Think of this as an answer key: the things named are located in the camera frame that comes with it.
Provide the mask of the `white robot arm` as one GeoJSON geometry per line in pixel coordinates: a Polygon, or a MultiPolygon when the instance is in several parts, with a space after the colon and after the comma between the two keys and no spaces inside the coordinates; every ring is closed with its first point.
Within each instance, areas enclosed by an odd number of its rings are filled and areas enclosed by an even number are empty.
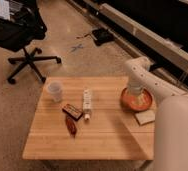
{"type": "Polygon", "coordinates": [[[153,171],[188,171],[188,92],[149,72],[142,56],[125,62],[128,87],[146,88],[157,101],[153,171]]]}

